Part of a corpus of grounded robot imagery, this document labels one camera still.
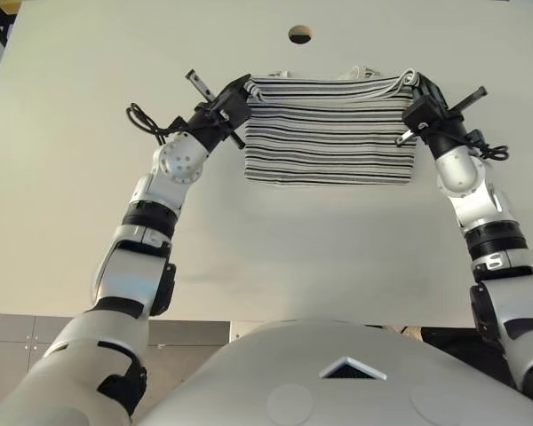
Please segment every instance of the black cable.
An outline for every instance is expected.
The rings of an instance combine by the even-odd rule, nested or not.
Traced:
[[[202,129],[209,129],[214,127],[219,127],[223,122],[227,122],[227,120],[224,120],[221,122],[219,119],[215,122],[211,122],[209,125],[206,126],[197,126],[197,127],[190,127],[190,126],[177,126],[174,125],[174,123],[170,124],[166,128],[159,127],[156,122],[148,115],[146,114],[138,104],[131,103],[131,105],[126,108],[126,115],[128,116],[128,119],[131,121],[132,124],[134,124],[137,128],[139,128],[142,131],[145,131],[146,133],[149,133],[151,135],[154,135],[156,138],[156,141],[158,142],[158,145],[165,145],[166,140],[168,136],[170,136],[172,133],[177,133],[179,131],[194,131],[194,130],[202,130]]]
[[[491,147],[488,143],[486,143],[484,140],[480,142],[470,142],[466,138],[459,138],[458,136],[451,135],[449,133],[445,133],[443,131],[438,131],[434,129],[425,129],[421,133],[423,136],[429,136],[429,135],[439,135],[444,136],[445,138],[449,138],[452,140],[455,140],[461,145],[466,145],[469,148],[477,149],[481,152],[480,158],[484,160],[495,160],[497,162],[504,162],[509,158],[509,146],[507,145],[500,145]]]

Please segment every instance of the striped shirt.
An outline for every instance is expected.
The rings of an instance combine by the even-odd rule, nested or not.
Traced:
[[[278,185],[404,184],[415,142],[396,146],[418,74],[354,81],[252,78],[245,177]]]

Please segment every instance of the white robot arm segment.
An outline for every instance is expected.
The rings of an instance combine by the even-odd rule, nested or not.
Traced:
[[[163,130],[150,129],[163,143],[101,263],[93,307],[69,322],[0,405],[0,426],[130,424],[147,385],[142,356],[148,318],[167,310],[171,301],[174,226],[211,151],[250,116],[243,88],[248,78],[200,104],[189,122],[178,117],[165,130],[164,136],[173,135],[171,142],[163,141]]]
[[[449,110],[440,89],[421,75],[414,94],[403,121],[409,135],[430,148],[438,186],[465,237],[476,281],[470,290],[476,327],[501,345],[517,388],[533,399],[533,251],[478,158],[505,160],[507,147],[489,148],[478,130],[467,133],[462,124],[462,110],[487,92],[481,87]]]

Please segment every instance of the floor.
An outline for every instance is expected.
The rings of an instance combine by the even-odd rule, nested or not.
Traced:
[[[0,315],[0,400],[41,358],[69,318]],[[138,421],[185,381],[229,339],[228,322],[152,321],[147,356],[148,389]]]

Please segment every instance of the white table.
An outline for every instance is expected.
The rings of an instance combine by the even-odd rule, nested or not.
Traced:
[[[295,45],[296,24],[314,32]],[[406,67],[512,158],[493,175],[533,248],[533,3],[39,0],[22,7],[0,66],[0,312],[74,315],[150,165],[155,141],[124,116],[188,118],[195,68],[218,91],[246,72],[335,76]],[[174,236],[178,320],[332,317],[470,326],[469,259],[418,149],[406,186],[280,189],[243,178],[222,144]]]

